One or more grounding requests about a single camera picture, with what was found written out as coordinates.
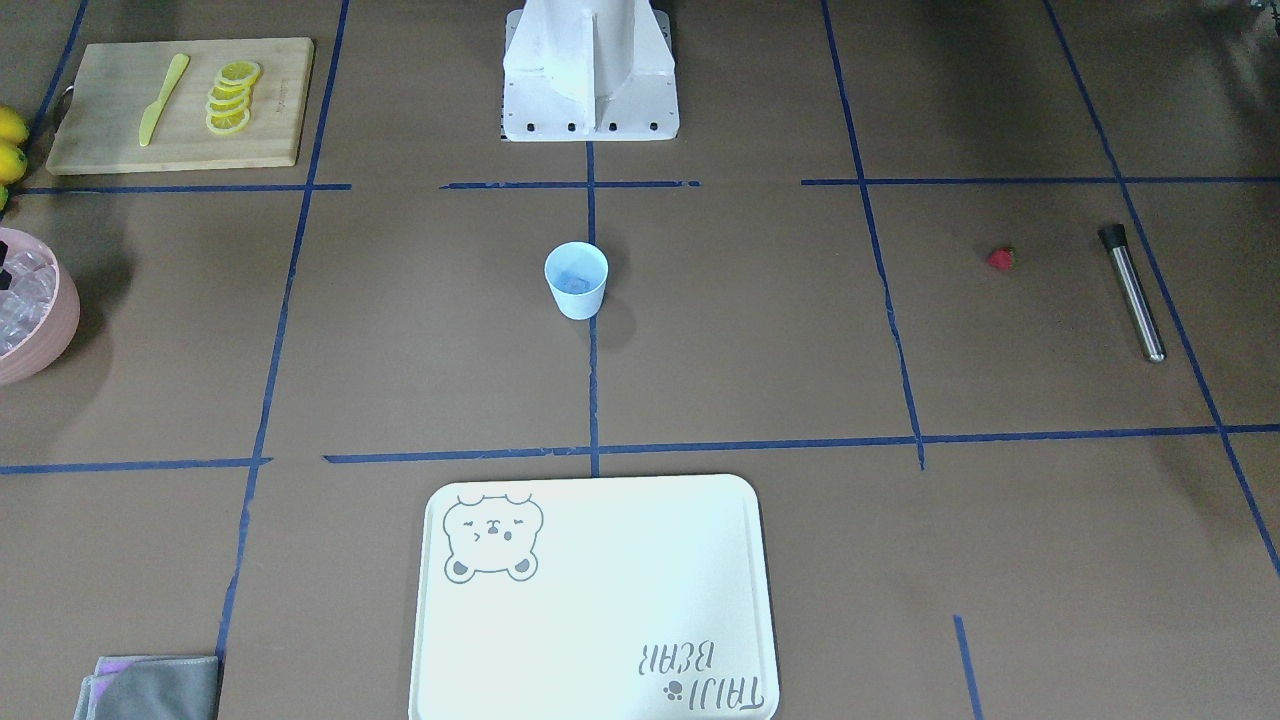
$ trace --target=wooden cutting board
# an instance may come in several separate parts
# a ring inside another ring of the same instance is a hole
[[[140,147],[142,110],[160,94],[178,53],[189,55],[191,64],[151,145]],[[46,168],[55,176],[83,176],[293,165],[312,54],[308,37],[90,45]],[[232,60],[253,60],[262,76],[253,86],[248,126],[218,136],[205,127],[205,102],[218,70]]]

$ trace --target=white tray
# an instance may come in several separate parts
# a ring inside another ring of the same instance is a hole
[[[412,673],[412,720],[772,717],[755,492],[736,475],[440,488]]]

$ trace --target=towel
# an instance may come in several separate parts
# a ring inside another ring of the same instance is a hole
[[[216,657],[106,656],[81,683],[76,720],[212,720],[216,711]]]

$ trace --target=yellow knife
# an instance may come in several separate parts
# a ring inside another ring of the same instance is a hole
[[[187,70],[188,63],[191,63],[191,56],[182,53],[178,53],[173,56],[173,60],[169,60],[169,72],[164,76],[160,97],[142,111],[142,124],[138,126],[138,145],[142,147],[151,145],[151,133],[156,131],[156,123],[160,122],[160,113],[164,113],[165,102],[169,101],[169,95],[173,94],[173,88],[178,85],[182,73]]]

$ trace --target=cartoon bear face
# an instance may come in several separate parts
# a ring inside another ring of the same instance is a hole
[[[449,560],[444,574],[465,583],[476,573],[506,571],[513,580],[527,580],[538,571],[534,542],[543,528],[543,509],[531,498],[515,502],[507,496],[484,496],[476,502],[458,502],[444,514],[449,537]]]

